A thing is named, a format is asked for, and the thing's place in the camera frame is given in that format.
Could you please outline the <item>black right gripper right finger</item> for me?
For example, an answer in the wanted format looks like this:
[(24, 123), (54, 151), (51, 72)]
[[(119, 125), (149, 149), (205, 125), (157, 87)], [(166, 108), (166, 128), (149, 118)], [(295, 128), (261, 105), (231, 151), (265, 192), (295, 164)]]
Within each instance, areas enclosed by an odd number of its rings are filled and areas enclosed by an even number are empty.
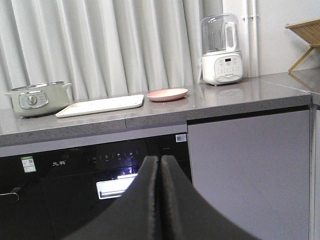
[(212, 207), (172, 155), (160, 160), (160, 223), (164, 240), (254, 240)]

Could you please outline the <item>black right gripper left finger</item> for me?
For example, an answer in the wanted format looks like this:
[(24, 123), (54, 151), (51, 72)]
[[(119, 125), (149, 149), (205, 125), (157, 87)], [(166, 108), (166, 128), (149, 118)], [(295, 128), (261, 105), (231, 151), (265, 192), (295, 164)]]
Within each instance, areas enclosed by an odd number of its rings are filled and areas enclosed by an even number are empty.
[(158, 157), (146, 156), (126, 191), (66, 240), (157, 240)]

